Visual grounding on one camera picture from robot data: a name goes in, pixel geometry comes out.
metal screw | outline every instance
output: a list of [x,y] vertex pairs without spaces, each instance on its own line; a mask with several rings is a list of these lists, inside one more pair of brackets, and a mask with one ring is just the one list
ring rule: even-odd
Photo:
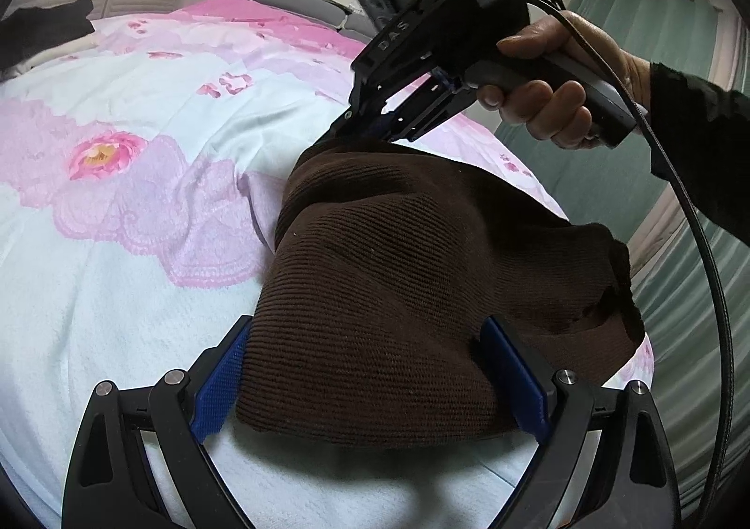
[[164,383],[167,385],[179,385],[185,378],[185,373],[181,370],[169,371],[164,375]]
[[578,375],[575,374],[575,372],[569,371],[567,368],[564,368],[561,371],[557,371],[557,379],[562,383],[565,383],[565,385],[573,385],[576,381],[578,381]]
[[630,389],[632,389],[638,395],[643,395],[649,390],[649,388],[646,387],[646,383],[642,381],[631,381]]
[[102,381],[94,390],[96,395],[108,395],[112,390],[112,384],[108,381]]

black sleeve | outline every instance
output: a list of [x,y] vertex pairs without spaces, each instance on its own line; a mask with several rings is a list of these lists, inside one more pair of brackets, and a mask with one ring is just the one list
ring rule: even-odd
[[[750,97],[651,64],[650,115],[695,207],[750,246]],[[652,173],[666,170],[652,151]]]

black cloth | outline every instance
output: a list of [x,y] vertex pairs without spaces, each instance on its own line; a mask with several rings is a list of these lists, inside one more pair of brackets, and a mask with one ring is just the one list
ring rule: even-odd
[[[750,97],[651,64],[650,113],[695,207],[750,246]],[[654,151],[651,171],[667,179]]]
[[91,0],[76,0],[52,8],[19,8],[0,21],[0,71],[37,53],[59,47],[94,32],[86,16]]
[[275,241],[237,402],[257,430],[388,448],[512,430],[477,348],[493,314],[597,384],[644,340],[628,249],[606,227],[406,146],[306,150]]

handle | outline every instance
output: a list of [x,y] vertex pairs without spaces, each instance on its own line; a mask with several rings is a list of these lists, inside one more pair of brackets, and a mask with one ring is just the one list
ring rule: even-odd
[[[535,60],[519,60],[490,51],[470,66],[464,82],[472,88],[494,85],[508,92],[529,81],[541,79],[556,91],[566,81],[578,81],[586,91],[585,106],[591,111],[592,134],[614,148],[628,137],[638,124],[617,90],[593,70],[559,52]],[[646,116],[647,111],[638,105]]]

green curtain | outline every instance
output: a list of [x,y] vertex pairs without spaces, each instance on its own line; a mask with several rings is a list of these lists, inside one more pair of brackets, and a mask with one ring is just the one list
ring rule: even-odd
[[[718,11],[708,0],[571,0],[569,8],[608,32],[626,51],[707,77]],[[646,141],[631,135],[615,150],[564,151],[525,127],[496,136],[539,178],[574,224],[601,222],[627,242],[665,182],[650,173]]]
[[[750,95],[747,53],[745,33],[734,89]],[[750,443],[750,248],[703,216],[701,222],[719,267],[734,333],[734,420],[726,472]],[[652,391],[674,457],[682,506],[690,512],[698,504],[713,451],[720,375],[708,282],[687,224],[634,292],[654,349]]]

